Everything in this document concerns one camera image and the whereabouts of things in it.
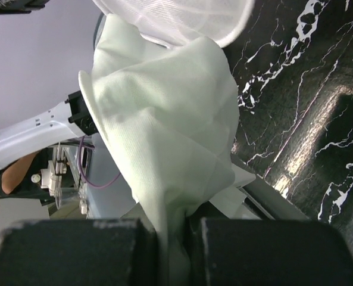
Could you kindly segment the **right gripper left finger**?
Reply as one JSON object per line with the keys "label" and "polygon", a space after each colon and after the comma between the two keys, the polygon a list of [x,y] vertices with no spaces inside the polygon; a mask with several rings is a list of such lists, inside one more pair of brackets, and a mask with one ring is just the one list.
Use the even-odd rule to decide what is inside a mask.
{"label": "right gripper left finger", "polygon": [[21,220],[0,232],[0,285],[156,285],[157,254],[138,219]]}

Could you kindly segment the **white bra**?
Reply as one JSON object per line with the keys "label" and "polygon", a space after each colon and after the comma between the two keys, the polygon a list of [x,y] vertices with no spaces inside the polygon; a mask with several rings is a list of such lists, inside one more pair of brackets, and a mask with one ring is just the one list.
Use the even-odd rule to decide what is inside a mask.
{"label": "white bra", "polygon": [[222,190],[255,179],[231,162],[238,87],[210,38],[165,49],[110,14],[79,86],[162,251],[182,253],[185,217]]}

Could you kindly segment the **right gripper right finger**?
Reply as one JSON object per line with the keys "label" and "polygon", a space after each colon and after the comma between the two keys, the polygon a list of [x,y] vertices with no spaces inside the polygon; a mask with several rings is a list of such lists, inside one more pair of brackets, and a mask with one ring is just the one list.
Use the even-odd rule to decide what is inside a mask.
{"label": "right gripper right finger", "polygon": [[353,285],[353,256],[331,226],[203,218],[192,232],[191,285]]}

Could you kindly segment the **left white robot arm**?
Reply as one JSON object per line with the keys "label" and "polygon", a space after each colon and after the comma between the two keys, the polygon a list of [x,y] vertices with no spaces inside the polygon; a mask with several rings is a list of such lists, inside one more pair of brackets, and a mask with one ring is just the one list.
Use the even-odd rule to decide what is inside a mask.
{"label": "left white robot arm", "polygon": [[0,170],[35,151],[97,133],[80,91],[54,108],[0,129]]}

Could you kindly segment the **white mesh laundry bag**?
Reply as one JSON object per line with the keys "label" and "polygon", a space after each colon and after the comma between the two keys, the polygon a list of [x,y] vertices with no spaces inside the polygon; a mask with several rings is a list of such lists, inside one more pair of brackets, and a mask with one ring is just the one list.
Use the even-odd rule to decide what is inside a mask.
{"label": "white mesh laundry bag", "polygon": [[104,15],[136,26],[146,40],[174,48],[206,36],[219,47],[231,44],[246,27],[255,2],[238,0],[95,1]]}

